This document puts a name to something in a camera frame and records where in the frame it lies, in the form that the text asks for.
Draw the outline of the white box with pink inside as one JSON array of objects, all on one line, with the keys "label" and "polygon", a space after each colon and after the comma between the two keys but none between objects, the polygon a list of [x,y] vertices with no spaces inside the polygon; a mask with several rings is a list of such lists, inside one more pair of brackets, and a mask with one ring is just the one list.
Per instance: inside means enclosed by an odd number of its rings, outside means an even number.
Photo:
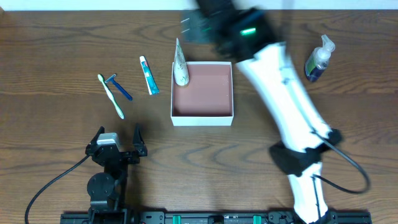
[{"label": "white box with pink inside", "polygon": [[234,119],[231,62],[187,62],[190,81],[172,75],[170,118],[174,126],[231,126]]}]

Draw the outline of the white lotion tube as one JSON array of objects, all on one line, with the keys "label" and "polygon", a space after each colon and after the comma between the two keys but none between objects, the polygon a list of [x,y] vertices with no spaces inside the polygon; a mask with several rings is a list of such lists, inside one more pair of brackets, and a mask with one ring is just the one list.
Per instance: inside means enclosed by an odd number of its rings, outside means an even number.
[{"label": "white lotion tube", "polygon": [[176,39],[176,48],[173,65],[174,80],[178,86],[187,86],[189,83],[189,74],[185,56],[180,46],[179,39]]}]

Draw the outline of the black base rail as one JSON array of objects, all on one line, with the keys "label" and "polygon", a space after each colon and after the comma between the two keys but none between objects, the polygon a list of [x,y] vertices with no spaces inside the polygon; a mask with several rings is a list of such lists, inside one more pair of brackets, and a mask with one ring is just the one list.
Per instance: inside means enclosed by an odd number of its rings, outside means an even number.
[{"label": "black base rail", "polygon": [[138,223],[138,224],[289,224],[303,223],[291,211],[271,211],[264,213],[176,213],[141,212],[132,213],[64,213],[61,224],[90,223]]}]

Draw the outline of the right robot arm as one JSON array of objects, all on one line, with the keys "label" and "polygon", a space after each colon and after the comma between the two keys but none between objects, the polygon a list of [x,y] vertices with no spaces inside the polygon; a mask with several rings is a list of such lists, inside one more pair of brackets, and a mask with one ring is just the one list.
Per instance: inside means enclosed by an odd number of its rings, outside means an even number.
[{"label": "right robot arm", "polygon": [[234,2],[222,0],[196,0],[196,4],[205,21],[201,32],[249,80],[277,125],[281,140],[269,154],[289,179],[294,212],[303,223],[324,222],[328,206],[317,177],[322,153],[339,132],[314,107],[285,41],[263,10],[239,10]]}]

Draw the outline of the green white toothbrush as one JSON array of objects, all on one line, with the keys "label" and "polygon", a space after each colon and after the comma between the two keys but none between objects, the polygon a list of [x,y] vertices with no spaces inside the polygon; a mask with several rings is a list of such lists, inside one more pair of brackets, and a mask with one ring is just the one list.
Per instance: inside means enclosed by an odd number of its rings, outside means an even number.
[{"label": "green white toothbrush", "polygon": [[116,102],[116,100],[115,100],[115,98],[114,98],[113,93],[111,92],[111,90],[109,89],[109,87],[107,86],[107,84],[105,83],[104,77],[102,76],[102,74],[98,74],[97,77],[98,77],[98,80],[99,80],[99,81],[101,82],[101,84],[103,85],[103,87],[104,87],[104,89],[105,89],[105,92],[106,92],[108,98],[111,100],[112,104],[114,105],[115,110],[116,110],[118,116],[119,116],[121,119],[124,119],[124,118],[125,118],[124,113],[123,113],[122,109],[119,107],[119,105],[117,104],[117,102]]}]

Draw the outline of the blue disposable razor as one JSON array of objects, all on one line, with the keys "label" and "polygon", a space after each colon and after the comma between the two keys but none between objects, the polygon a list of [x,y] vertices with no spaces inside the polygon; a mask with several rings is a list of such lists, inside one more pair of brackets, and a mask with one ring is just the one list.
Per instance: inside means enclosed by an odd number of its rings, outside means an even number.
[{"label": "blue disposable razor", "polygon": [[112,83],[129,101],[132,101],[132,96],[115,80],[116,76],[117,74],[114,73],[105,80],[105,83]]}]

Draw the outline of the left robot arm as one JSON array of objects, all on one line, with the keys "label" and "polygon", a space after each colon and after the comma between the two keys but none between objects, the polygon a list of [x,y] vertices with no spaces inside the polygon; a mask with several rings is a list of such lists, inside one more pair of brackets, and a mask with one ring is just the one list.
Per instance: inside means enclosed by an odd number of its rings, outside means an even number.
[{"label": "left robot arm", "polygon": [[128,166],[140,163],[147,156],[147,148],[137,124],[132,139],[133,149],[119,150],[116,133],[106,133],[100,127],[85,149],[92,161],[104,168],[87,183],[90,196],[88,219],[85,223],[139,223],[139,215],[125,203]]}]

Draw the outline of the teal toothpaste tube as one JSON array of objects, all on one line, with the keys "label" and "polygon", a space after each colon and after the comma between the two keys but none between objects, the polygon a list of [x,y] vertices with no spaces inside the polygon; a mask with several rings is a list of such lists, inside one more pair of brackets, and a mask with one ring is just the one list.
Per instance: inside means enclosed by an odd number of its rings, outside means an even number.
[{"label": "teal toothpaste tube", "polygon": [[157,84],[156,84],[156,82],[154,80],[153,74],[152,74],[152,72],[150,70],[150,67],[149,67],[149,65],[147,63],[147,60],[146,60],[145,56],[143,56],[143,55],[140,56],[139,60],[140,60],[140,64],[141,64],[142,70],[144,72],[144,76],[145,76],[145,79],[146,79],[146,83],[147,83],[147,88],[148,88],[149,94],[150,95],[158,94],[159,93],[159,88],[158,88],[158,86],[157,86]]}]

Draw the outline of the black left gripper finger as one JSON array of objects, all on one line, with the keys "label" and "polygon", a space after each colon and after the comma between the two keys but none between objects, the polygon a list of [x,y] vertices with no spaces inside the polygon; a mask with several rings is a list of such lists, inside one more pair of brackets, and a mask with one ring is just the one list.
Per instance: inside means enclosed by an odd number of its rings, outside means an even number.
[{"label": "black left gripper finger", "polygon": [[92,143],[92,144],[96,144],[96,143],[97,143],[97,140],[98,140],[98,138],[99,138],[99,136],[100,136],[101,134],[103,134],[103,133],[104,133],[104,127],[101,126],[101,127],[99,128],[99,130],[97,131],[97,133],[95,134],[94,138],[91,140],[91,143]]},{"label": "black left gripper finger", "polygon": [[139,127],[138,123],[136,123],[136,126],[135,126],[132,144],[137,151],[145,151],[146,150],[146,145],[141,136],[140,127]]}]

